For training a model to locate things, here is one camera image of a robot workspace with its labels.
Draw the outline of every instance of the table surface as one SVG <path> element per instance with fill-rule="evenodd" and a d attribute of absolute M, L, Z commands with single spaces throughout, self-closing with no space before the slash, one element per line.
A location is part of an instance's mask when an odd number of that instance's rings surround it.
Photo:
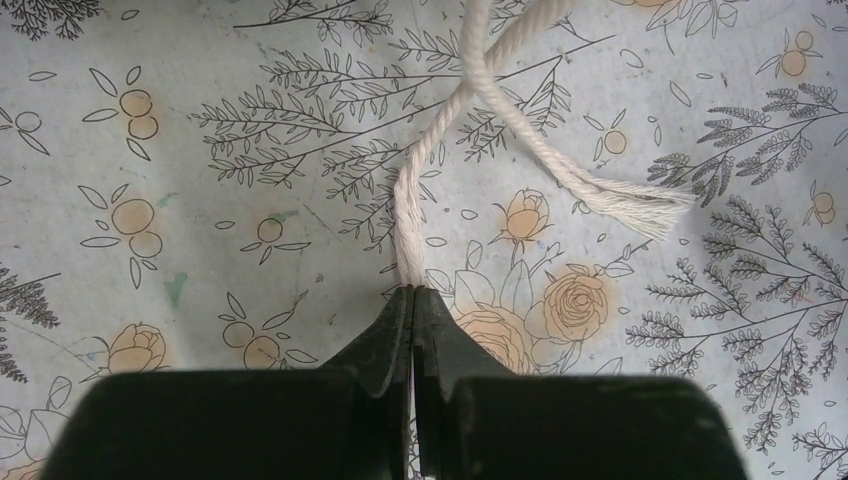
<path fill-rule="evenodd" d="M 499 85 L 596 175 L 698 202 L 649 241 L 475 100 L 421 180 L 427 279 L 462 328 L 520 373 L 692 378 L 753 479 L 848 475 L 838 3 L 575 2 Z M 105 375 L 315 367 L 375 318 L 462 8 L 0 3 L 0 478 L 35 475 Z"/>

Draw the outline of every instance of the cotton cord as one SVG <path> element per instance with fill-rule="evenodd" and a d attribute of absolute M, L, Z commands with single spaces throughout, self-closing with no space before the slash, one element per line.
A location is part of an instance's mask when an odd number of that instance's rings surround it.
<path fill-rule="evenodd" d="M 550 147 L 544 137 L 495 84 L 494 72 L 511 53 L 562 18 L 570 0 L 537 0 L 484 52 L 492 0 L 467 0 L 460 39 L 463 79 L 442 104 L 401 169 L 395 184 L 397 263 L 401 283 L 425 285 L 421 208 L 421 169 L 451 122 L 474 93 L 480 95 L 554 175 L 559 183 L 593 211 L 611 215 L 634 231 L 662 240 L 677 218 L 694 202 L 690 194 L 661 187 L 595 177 L 568 156 Z"/>

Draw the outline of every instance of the green stain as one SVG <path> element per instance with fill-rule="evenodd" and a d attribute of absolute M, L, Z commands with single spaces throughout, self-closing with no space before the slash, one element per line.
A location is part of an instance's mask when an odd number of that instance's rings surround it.
<path fill-rule="evenodd" d="M 185 285 L 186 280 L 188 280 L 188 275 L 180 272 L 174 277 L 173 282 L 165 282 L 165 292 L 168 293 L 168 299 L 171 300 L 171 306 L 174 308 L 180 306 L 180 294 L 183 293 L 183 285 Z"/>
<path fill-rule="evenodd" d="M 171 192 L 171 193 L 165 195 L 164 197 L 160 198 L 158 202 L 156 202 L 156 206 L 159 207 L 159 208 L 164 207 L 165 205 L 168 204 L 168 200 L 170 200 L 171 197 L 174 197 L 176 195 L 178 195 L 177 192 Z"/>
<path fill-rule="evenodd" d="M 297 210 L 286 210 L 285 212 L 277 212 L 268 215 L 268 218 L 273 218 L 274 220 L 285 223 L 289 217 L 293 217 L 297 215 Z"/>

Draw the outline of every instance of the floral tablecloth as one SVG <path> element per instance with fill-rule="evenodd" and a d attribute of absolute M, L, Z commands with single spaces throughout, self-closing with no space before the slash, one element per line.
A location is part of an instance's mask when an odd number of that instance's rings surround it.
<path fill-rule="evenodd" d="M 520 373 L 694 379 L 751 478 L 848 475 L 846 7 L 575 2 L 499 84 L 584 167 L 698 204 L 647 241 L 473 103 L 421 181 L 459 325 Z M 0 478 L 103 376 L 314 367 L 375 318 L 462 11 L 0 1 Z"/>

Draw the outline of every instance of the white rope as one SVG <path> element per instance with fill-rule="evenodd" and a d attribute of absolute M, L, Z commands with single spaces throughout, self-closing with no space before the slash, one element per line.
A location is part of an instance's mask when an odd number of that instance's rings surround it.
<path fill-rule="evenodd" d="M 485 57 L 484 42 L 492 0 L 467 1 L 460 40 L 463 80 L 413 147 L 395 184 L 395 242 L 401 283 L 425 285 L 421 210 L 418 205 L 421 169 L 474 92 L 503 117 L 516 136 L 539 157 L 554 177 L 590 209 L 611 215 L 631 229 L 661 240 L 674 226 L 677 218 L 689 209 L 694 201 L 692 195 L 591 175 L 566 155 L 547 145 L 524 113 L 495 85 L 494 72 L 503 65 L 506 58 L 561 18 L 570 0 L 537 0 L 506 29 L 485 53 Z"/>

